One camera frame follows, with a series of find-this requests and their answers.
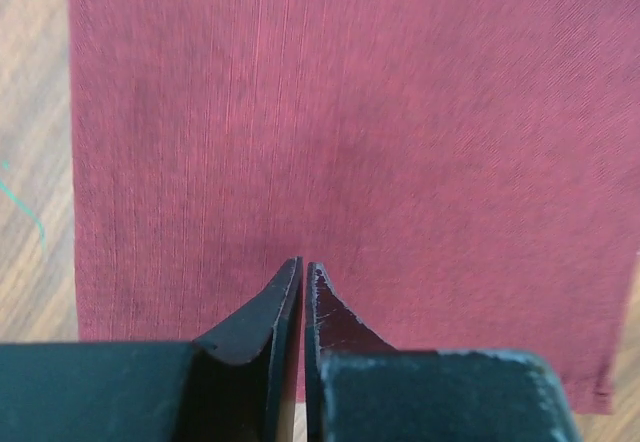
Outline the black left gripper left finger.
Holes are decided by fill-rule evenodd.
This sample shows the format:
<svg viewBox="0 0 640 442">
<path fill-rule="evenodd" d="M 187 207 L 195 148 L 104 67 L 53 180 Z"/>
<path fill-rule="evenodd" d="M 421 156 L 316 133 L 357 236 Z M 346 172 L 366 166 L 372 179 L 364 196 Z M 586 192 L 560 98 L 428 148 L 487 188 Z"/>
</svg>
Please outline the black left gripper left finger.
<svg viewBox="0 0 640 442">
<path fill-rule="evenodd" d="M 288 441 L 303 262 L 191 341 L 1 348 L 5 441 Z"/>
</svg>

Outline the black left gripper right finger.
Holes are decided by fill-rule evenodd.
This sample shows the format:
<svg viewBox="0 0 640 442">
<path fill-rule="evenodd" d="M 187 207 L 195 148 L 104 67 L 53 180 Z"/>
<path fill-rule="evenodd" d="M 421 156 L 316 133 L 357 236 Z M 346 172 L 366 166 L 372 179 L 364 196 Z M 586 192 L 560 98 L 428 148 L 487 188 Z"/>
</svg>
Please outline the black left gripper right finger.
<svg viewBox="0 0 640 442">
<path fill-rule="evenodd" d="M 562 384 L 516 350 L 402 351 L 307 269 L 305 384 L 310 441 L 578 441 Z"/>
</svg>

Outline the dark red cloth napkin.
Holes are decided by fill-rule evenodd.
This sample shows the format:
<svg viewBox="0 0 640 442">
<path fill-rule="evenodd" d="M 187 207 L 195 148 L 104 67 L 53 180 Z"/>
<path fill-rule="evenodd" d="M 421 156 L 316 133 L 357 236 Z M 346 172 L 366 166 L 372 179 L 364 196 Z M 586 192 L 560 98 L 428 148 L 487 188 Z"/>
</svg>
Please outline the dark red cloth napkin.
<svg viewBox="0 0 640 442">
<path fill-rule="evenodd" d="M 69 0 L 83 339 L 191 339 L 288 258 L 399 348 L 602 413 L 639 249 L 639 0 Z"/>
</svg>

